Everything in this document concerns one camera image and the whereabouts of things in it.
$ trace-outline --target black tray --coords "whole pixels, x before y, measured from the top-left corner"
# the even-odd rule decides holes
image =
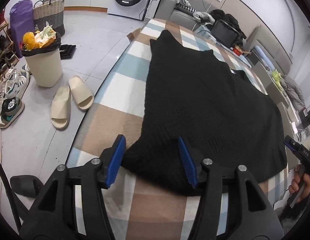
[[[68,45],[68,44],[61,45],[59,48],[61,59],[72,58],[75,52],[75,49],[76,49],[76,45]]]

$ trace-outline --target black cloth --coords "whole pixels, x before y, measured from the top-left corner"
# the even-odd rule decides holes
[[[179,136],[221,166],[246,165],[258,182],[286,167],[280,112],[243,71],[234,75],[213,50],[184,48],[167,30],[151,40],[151,51],[141,136],[123,167],[176,193],[198,194],[186,179]]]
[[[246,39],[246,35],[242,32],[242,30],[239,28],[238,21],[236,18],[231,14],[225,14],[223,10],[216,9],[210,12],[210,15],[214,18],[214,20],[223,20],[226,22],[229,26],[233,27],[235,30],[239,32],[239,36],[237,37],[234,44],[239,46],[241,49],[243,49],[243,39]]]

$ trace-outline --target silver bolt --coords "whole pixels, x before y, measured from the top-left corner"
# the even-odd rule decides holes
[[[57,166],[58,171],[63,171],[63,170],[65,170],[65,168],[66,168],[66,166],[64,164],[60,164]]]
[[[240,171],[247,171],[247,167],[246,167],[245,165],[240,165],[240,166],[238,166],[238,169],[239,169]]]
[[[205,165],[211,165],[213,163],[213,161],[211,159],[209,159],[209,158],[206,158],[206,159],[203,160],[203,163]]]
[[[93,160],[91,160],[91,163],[97,165],[101,163],[101,160],[99,158],[94,158]]]

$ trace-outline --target purple bag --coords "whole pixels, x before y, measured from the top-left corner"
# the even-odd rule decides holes
[[[34,32],[33,3],[31,0],[22,0],[14,4],[9,12],[12,40],[16,55],[23,57],[21,47],[23,45],[23,36],[27,32]]]

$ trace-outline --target white trash can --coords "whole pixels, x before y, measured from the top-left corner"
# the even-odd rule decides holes
[[[25,60],[36,83],[41,87],[53,87],[63,73],[59,49],[25,57]]]

